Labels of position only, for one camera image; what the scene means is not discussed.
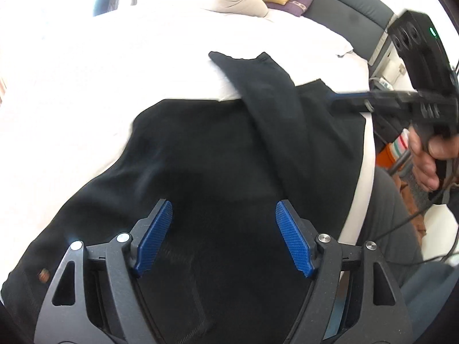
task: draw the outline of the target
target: upholstered headboard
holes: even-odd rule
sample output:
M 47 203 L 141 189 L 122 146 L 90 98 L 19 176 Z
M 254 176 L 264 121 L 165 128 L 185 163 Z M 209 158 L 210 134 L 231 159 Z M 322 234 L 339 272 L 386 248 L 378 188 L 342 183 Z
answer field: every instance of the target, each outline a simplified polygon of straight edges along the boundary
M 380 0 L 314 0 L 304 16 L 346 38 L 370 69 L 389 47 L 386 29 L 394 12 Z

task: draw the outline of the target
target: orange object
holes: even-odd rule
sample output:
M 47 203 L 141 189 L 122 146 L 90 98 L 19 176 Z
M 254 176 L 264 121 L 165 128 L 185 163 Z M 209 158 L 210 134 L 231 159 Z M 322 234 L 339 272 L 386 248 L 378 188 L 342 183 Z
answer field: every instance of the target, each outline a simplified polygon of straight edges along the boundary
M 395 159 L 391 153 L 391 144 L 387 144 L 376 157 L 376 165 L 381 168 L 390 168 L 395 163 Z
M 408 149 L 408 134 L 408 130 L 403 129 L 393 143 L 388 143 L 376 157 L 376 165 L 381 168 L 390 168 Z

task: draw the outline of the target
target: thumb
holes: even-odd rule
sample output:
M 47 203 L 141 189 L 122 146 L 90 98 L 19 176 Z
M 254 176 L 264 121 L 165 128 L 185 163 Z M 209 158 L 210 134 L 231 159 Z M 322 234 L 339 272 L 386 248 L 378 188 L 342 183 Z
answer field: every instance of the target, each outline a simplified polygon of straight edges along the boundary
M 432 137 L 429 141 L 429 154 L 441 161 L 457 158 L 459 155 L 459 135 L 449 139 L 442 136 Z

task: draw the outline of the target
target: mattress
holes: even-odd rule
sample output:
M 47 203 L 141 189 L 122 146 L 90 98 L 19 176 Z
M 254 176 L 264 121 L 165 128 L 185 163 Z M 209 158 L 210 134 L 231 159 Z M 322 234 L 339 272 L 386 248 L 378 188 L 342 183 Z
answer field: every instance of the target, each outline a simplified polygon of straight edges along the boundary
M 208 58 L 267 52 L 296 85 L 322 79 L 336 92 L 368 90 L 367 62 L 307 18 L 264 18 L 184 7 L 136 6 L 56 31 L 9 84 L 0 107 L 0 281 L 60 207 L 120 156 L 131 123 L 165 98 L 236 99 Z M 369 116 L 362 170 L 339 240 L 355 243 L 373 182 Z

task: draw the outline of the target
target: purple cushion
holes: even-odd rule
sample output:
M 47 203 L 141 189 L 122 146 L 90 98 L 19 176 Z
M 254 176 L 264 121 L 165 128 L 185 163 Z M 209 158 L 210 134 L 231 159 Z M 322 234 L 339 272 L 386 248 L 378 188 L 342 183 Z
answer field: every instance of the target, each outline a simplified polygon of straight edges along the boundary
M 299 17 L 308 9 L 312 2 L 313 0 L 289 0 L 285 5 L 279 3 L 266 3 L 266 6 L 270 9 L 286 11 Z

